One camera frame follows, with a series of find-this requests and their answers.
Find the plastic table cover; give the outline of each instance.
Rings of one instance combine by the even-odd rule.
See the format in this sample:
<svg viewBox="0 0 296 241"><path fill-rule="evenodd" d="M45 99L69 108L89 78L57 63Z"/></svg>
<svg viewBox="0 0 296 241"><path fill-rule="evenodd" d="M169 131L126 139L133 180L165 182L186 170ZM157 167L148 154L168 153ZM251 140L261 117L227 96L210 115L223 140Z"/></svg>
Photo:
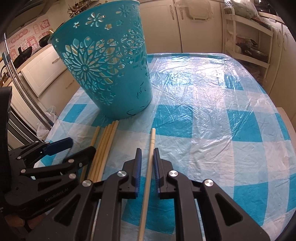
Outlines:
<svg viewBox="0 0 296 241"><path fill-rule="evenodd" d="M140 194L123 201L121 241L137 238L153 127L161 158L192 180L214 180L275 240L295 211L296 158L268 95L227 55L157 54L148 55L148 62L152 102L119 121L103 176L121 170L142 149ZM74 146L36 166L61 163L90 145L97 126L111 122L80 88L47 137L71 137ZM158 199L153 179L145 240L174 240L174 230L173 200Z"/></svg>

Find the metal rail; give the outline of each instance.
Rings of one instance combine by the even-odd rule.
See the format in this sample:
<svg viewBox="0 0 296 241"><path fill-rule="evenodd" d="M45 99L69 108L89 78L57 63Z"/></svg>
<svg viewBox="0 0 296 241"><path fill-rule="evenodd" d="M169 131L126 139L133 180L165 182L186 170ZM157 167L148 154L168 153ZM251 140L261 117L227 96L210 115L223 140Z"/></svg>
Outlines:
<svg viewBox="0 0 296 241"><path fill-rule="evenodd" d="M6 34L4 34L4 40L3 40L4 48L5 48L5 54L6 56L9 56L9 49L6 42ZM48 118L48 116L43 112L43 110L40 108L40 106L36 103L36 101L31 97L31 95L27 92L22 80L20 79L15 66L13 65L12 60L9 58L8 64L6 65L8 73L12 79L13 84L15 85L16 89L18 90L19 94L23 98L23 100L26 102L28 107L33 111L35 116L44 124L44 126L51 130L51 127L54 125L54 123ZM32 106L32 104L28 101L27 97L30 99L30 101L33 103L34 107L40 112L40 114L46 119L46 121L38 114L36 109Z"/></svg>

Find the blue plastic basket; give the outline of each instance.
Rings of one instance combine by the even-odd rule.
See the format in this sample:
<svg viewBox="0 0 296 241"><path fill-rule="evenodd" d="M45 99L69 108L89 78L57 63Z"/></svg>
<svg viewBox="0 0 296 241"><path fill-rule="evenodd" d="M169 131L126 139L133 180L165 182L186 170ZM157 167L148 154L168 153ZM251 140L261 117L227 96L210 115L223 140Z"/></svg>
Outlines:
<svg viewBox="0 0 296 241"><path fill-rule="evenodd" d="M88 9L59 27L51 43L74 78L108 117L127 118L152 99L138 1Z"/></svg>

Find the range hood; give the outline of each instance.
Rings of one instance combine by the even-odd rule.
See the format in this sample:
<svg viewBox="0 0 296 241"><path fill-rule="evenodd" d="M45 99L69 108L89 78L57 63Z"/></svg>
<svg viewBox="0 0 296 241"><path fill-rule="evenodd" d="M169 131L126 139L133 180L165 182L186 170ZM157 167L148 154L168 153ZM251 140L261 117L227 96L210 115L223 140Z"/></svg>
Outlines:
<svg viewBox="0 0 296 241"><path fill-rule="evenodd" d="M37 17L45 14L53 3L58 0L30 0L17 13L16 17L11 21L7 27L7 37L12 36L25 25L36 20Z"/></svg>

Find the wooden stick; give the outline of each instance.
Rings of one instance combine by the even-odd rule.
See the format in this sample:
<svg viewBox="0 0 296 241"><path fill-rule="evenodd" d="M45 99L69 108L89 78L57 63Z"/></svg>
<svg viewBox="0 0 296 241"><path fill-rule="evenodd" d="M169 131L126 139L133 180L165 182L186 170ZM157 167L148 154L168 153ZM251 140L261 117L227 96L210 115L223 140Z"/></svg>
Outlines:
<svg viewBox="0 0 296 241"><path fill-rule="evenodd" d="M109 138L111 125L109 124L107 126L107 128L105 128L105 129L106 129L106 132L105 132L105 135L103 136L102 142L100 144L99 151L98 151L98 154L96 156L96 159L94 159L94 167L92 169L92 172L91 172L91 175L90 175L90 178L89 178L92 181L94 181L95 173L96 173L97 169L100 167L98 165L98 163L99 163L99 158L98 157L101 155L101 152L104 149L104 143L106 142L106 139Z"/></svg>
<svg viewBox="0 0 296 241"><path fill-rule="evenodd" d="M94 166L95 166L95 162L96 162L96 157L97 157L97 155L98 155L99 148L100 148L100 146L101 146L101 144L102 144L102 141L103 141L103 139L104 139L104 136L105 136L105 134L106 134L106 130L107 130L107 126L104 128L104 132L103 132L103 134L102 134L102 136L101 136L101 139L100 139L100 142L99 142L99 144L98 144L98 146L97 146L97 148L96 148L96 153L95 153L95 155L94 155L93 161L92 161L92 163L91 163L91 167L90 167L90 169L89 169L89 174L88 174L88 176L87 176L87 179L89 179L89 180L90 180L90 178L91 178L91 174L94 172Z"/></svg>
<svg viewBox="0 0 296 241"><path fill-rule="evenodd" d="M101 127L97 127L95 132L94 132L94 136L93 136L93 139L91 140L91 146L94 146L94 144L96 143L96 139L98 137L98 134L99 134L99 131L100 131L100 128ZM80 176L80 182L83 182L84 181L84 178L85 178L85 174L86 174L86 170L87 170L87 165L85 165L82 169L82 173L81 173L81 176Z"/></svg>
<svg viewBox="0 0 296 241"><path fill-rule="evenodd" d="M115 136L116 129L118 127L118 123L119 123L118 120L115 121L115 124L114 124L114 126L112 128L110 139L108 141L108 144L107 144L107 147L106 147L104 156L103 156L103 160L102 160L102 164L101 164L101 167L100 167L100 171L99 171L99 174L98 174L98 176L96 178L96 181L97 182L102 181L102 177L103 177L104 169L105 169L105 166L106 166L107 158L108 158L108 155L109 155L109 152L110 152L110 148L111 148L111 145L112 145L114 136Z"/></svg>
<svg viewBox="0 0 296 241"><path fill-rule="evenodd" d="M96 173L94 174L94 182L97 182L97 176L100 173L102 160L103 160L103 157L104 157L104 154L105 154L105 151L106 151L106 147L107 147L108 141L110 139L110 135L111 135L111 132L113 130L114 125L115 125L115 121L112 122L111 128L110 128L110 130L108 132L108 137L105 139L105 142L103 144L103 148L102 148L102 151L100 153L100 156L97 157L97 159L98 159L98 167L96 168Z"/></svg>
<svg viewBox="0 0 296 241"><path fill-rule="evenodd" d="M142 212L141 212L141 219L140 219L139 233L138 233L138 241L144 241L145 226L146 226L147 211L148 211L148 202L149 202L149 193L150 193L150 185L151 185L151 178L152 178L154 146L155 146L155 128L152 128L151 129L151 139L150 139L148 165L147 165L146 183L145 183L145 190L144 190L144 197L143 197L143 204L142 204Z"/></svg>

